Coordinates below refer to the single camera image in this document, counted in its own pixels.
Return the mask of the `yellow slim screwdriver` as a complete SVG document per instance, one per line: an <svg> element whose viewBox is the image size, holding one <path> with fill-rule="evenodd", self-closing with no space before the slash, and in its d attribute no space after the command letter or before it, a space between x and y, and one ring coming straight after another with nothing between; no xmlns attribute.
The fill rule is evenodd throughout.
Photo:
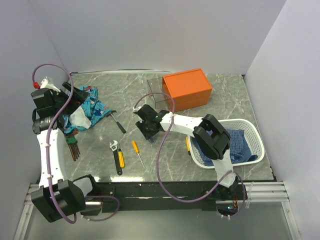
<svg viewBox="0 0 320 240"><path fill-rule="evenodd" d="M132 146L133 146L135 152L136 152L137 155L138 155L138 158L139 158L139 160L140 160L140 162L141 162L141 164L142 164L143 169L145 170L146 168L145 168L145 165L144 165L143 160L142 160L142 158L141 158L140 150L139 150L139 148L138 148L137 143L136 143L134 140L132 140L131 143L132 143Z"/></svg>

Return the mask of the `clear plastic drawer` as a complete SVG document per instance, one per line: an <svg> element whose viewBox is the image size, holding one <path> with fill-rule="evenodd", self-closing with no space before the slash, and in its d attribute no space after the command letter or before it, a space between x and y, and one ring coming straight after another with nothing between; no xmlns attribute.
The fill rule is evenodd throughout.
<svg viewBox="0 0 320 240"><path fill-rule="evenodd" d="M147 80L147 93L149 94L147 98L149 104L158 112L160 110L171 109L168 97L163 95L164 92L163 77Z"/></svg>

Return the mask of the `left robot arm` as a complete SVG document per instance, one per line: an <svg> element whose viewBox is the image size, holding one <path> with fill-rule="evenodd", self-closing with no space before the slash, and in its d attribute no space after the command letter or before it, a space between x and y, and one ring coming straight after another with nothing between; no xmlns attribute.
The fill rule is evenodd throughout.
<svg viewBox="0 0 320 240"><path fill-rule="evenodd" d="M40 147L41 175L39 189L31 193L31 201L44 218L53 223L63 217L85 212L86 200L94 201L100 189L90 174L73 181L67 179L64 158L64 115L71 115L88 98L88 92L64 82L72 91L68 96L47 78L36 83L31 93L36 108L32 112L32 130Z"/></svg>

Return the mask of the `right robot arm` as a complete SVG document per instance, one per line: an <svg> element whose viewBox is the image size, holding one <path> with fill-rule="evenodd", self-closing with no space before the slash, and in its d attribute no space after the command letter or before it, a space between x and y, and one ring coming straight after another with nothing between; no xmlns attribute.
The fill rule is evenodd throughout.
<svg viewBox="0 0 320 240"><path fill-rule="evenodd" d="M136 126L146 140L149 140L158 132L164 132L165 135L160 144L162 146L169 132L184 134L194 138L202 153L213 162L218 178L217 183L205 195L192 200L184 200L172 195L161 181L159 170L161 150L159 149L156 156L156 174L160 187L169 197L180 203L189 204L207 198L215 190L219 190L219 195L226 200L231 199L236 194L240 178L234 172L231 163L231 136L213 115L207 114L204 117L190 117L175 114L168 110L156 112L148 104L135 107L133 113L140 118Z"/></svg>

